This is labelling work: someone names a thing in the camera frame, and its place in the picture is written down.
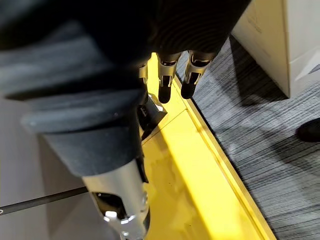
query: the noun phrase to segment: gray floor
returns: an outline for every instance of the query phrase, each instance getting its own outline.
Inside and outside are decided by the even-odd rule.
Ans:
[[[287,99],[231,38],[194,101],[277,238],[320,239],[320,144],[295,137],[301,124],[320,117],[320,85]]]

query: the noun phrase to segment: robotic hand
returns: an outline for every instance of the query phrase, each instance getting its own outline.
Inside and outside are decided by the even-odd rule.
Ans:
[[[0,2],[0,51],[36,45],[76,20],[108,60],[99,74],[1,78],[0,89],[6,98],[31,105],[22,123],[44,135],[68,169],[83,179],[101,216],[123,239],[143,239],[150,225],[136,108],[146,99],[151,52],[158,55],[158,98],[167,103],[178,59],[189,51],[181,95],[191,98],[249,2]]]

